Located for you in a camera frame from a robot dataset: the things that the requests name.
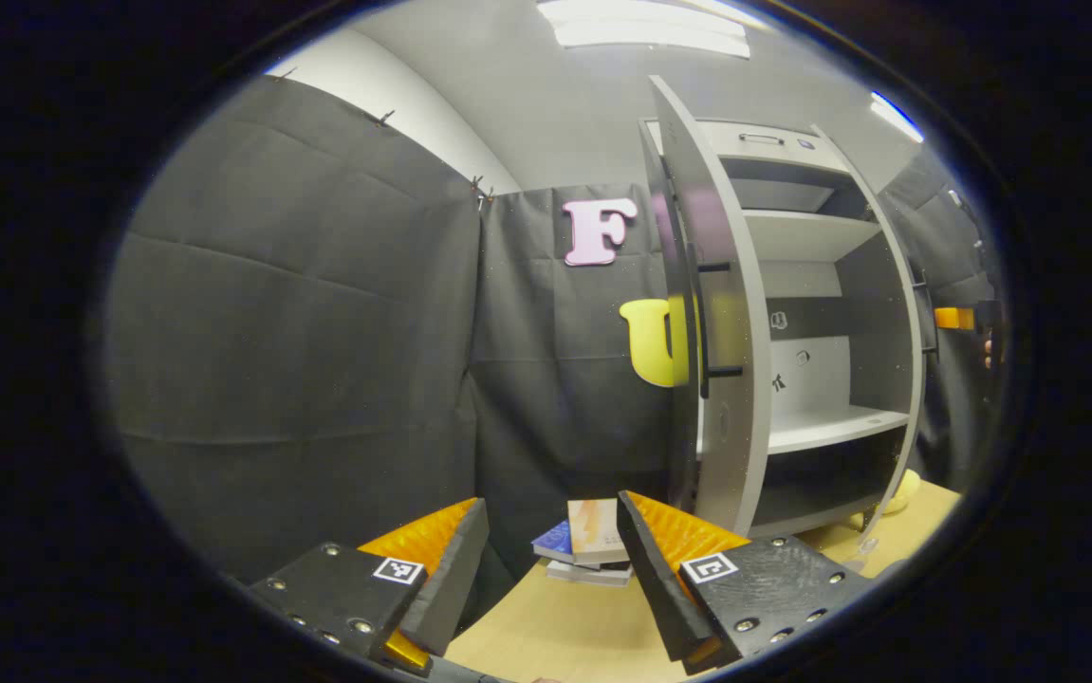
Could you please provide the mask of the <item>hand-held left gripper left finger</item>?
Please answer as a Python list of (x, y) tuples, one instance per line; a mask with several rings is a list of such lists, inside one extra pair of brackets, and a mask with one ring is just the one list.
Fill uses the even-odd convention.
[(430, 670), (455, 637), (489, 531), (486, 501), (468, 498), (360, 547), (322, 542), (248, 591), (339, 653)]

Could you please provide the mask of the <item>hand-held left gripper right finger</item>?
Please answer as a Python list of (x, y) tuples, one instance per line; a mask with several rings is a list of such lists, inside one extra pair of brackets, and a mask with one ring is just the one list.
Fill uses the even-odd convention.
[(618, 494), (618, 533), (664, 650), (689, 675), (772, 653), (873, 586), (797, 537), (745, 539), (633, 491)]

